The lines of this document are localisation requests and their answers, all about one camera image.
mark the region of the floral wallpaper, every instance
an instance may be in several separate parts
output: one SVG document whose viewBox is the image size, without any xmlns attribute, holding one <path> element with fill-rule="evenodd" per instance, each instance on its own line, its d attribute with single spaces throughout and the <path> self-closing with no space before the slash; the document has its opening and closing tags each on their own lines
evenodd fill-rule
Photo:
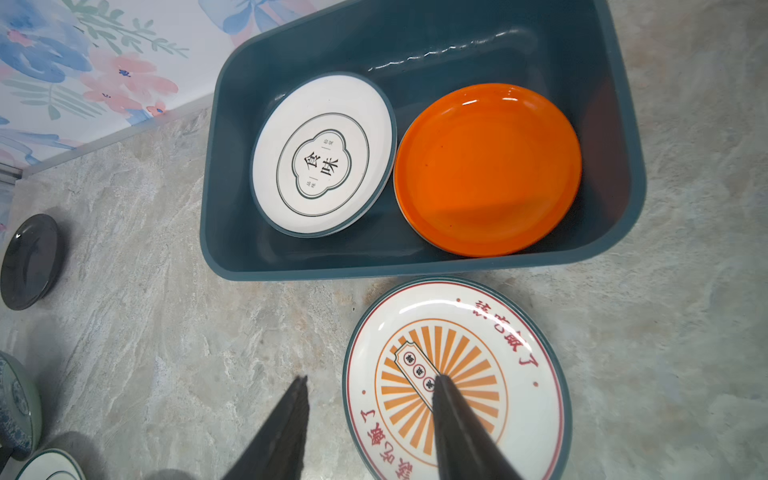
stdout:
<svg viewBox="0 0 768 480">
<path fill-rule="evenodd" d="M 0 0 L 0 163 L 24 169 L 214 91 L 238 45 L 339 0 Z"/>
</svg>

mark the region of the plate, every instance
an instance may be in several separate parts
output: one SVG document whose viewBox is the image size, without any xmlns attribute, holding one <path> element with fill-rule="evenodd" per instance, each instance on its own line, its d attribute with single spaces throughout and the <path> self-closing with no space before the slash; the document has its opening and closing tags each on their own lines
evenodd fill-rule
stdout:
<svg viewBox="0 0 768 480">
<path fill-rule="evenodd" d="M 437 374 L 451 377 L 523 478 L 560 477 L 571 444 L 571 404 L 552 348 L 513 302 L 451 277 L 390 290 L 349 341 L 346 418 L 375 477 L 437 480 Z"/>
<path fill-rule="evenodd" d="M 85 475 L 67 452 L 48 449 L 32 457 L 16 480 L 85 480 Z"/>
<path fill-rule="evenodd" d="M 400 210 L 425 240 L 466 257 L 497 257 L 560 223 L 581 180 L 581 150 L 546 98 L 514 85 L 473 85 L 413 121 L 394 178 Z"/>
<path fill-rule="evenodd" d="M 56 280 L 63 259 L 56 221 L 46 214 L 25 220 L 11 237 L 0 270 L 5 305 L 23 310 L 41 299 Z"/>
<path fill-rule="evenodd" d="M 40 394 L 24 367 L 0 352 L 0 444 L 24 460 L 38 447 L 42 433 Z M 0 460 L 0 471 L 3 461 Z"/>
<path fill-rule="evenodd" d="M 358 220 L 381 194 L 395 157 L 395 115 L 364 77 L 326 74 L 289 93 L 253 149 L 259 211 L 294 237 L 324 237 Z"/>
</svg>

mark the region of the label design on plate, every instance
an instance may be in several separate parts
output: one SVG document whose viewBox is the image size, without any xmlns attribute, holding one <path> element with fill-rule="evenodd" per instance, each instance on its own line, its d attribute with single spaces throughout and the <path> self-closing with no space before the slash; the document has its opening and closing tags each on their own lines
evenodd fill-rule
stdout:
<svg viewBox="0 0 768 480">
<path fill-rule="evenodd" d="M 277 161 L 277 193 L 303 217 L 330 214 L 355 196 L 366 177 L 369 156 L 368 137 L 354 118 L 333 112 L 312 117 L 283 145 Z"/>
<path fill-rule="evenodd" d="M 450 376 L 494 441 L 508 413 L 502 369 L 474 333 L 443 319 L 411 323 L 388 340 L 376 372 L 376 402 L 388 437 L 410 455 L 437 466 L 432 393 Z"/>
<path fill-rule="evenodd" d="M 305 198 L 321 197 L 343 184 L 349 176 L 352 158 L 341 132 L 328 129 L 303 142 L 293 155 L 296 188 Z"/>
</svg>

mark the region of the gray marble surface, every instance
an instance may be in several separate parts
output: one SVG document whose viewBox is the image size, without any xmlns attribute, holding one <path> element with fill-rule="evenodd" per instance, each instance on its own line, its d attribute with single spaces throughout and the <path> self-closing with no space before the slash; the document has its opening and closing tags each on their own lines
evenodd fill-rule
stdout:
<svg viewBox="0 0 768 480">
<path fill-rule="evenodd" d="M 592 260 L 469 277 L 520 303 L 559 355 L 565 478 L 765 478 L 768 2 L 611 10 L 647 165 L 641 218 Z M 342 362 L 360 313 L 403 279 L 216 277 L 198 240 L 209 115 L 18 183 L 11 228 L 48 212 L 71 245 L 49 296 L 0 306 L 0 349 L 40 385 L 43 443 L 89 478 L 219 478 L 298 373 L 303 478 L 367 478 Z"/>
</svg>

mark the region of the orange plate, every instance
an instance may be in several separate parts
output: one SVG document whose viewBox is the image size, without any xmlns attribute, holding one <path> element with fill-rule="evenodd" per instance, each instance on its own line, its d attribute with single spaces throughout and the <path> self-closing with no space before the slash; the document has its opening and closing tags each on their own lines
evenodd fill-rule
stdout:
<svg viewBox="0 0 768 480">
<path fill-rule="evenodd" d="M 425 240 L 466 257 L 536 243 L 562 220 L 581 179 L 568 119 L 526 88 L 480 84 L 416 118 L 395 162 L 403 215 Z"/>
</svg>

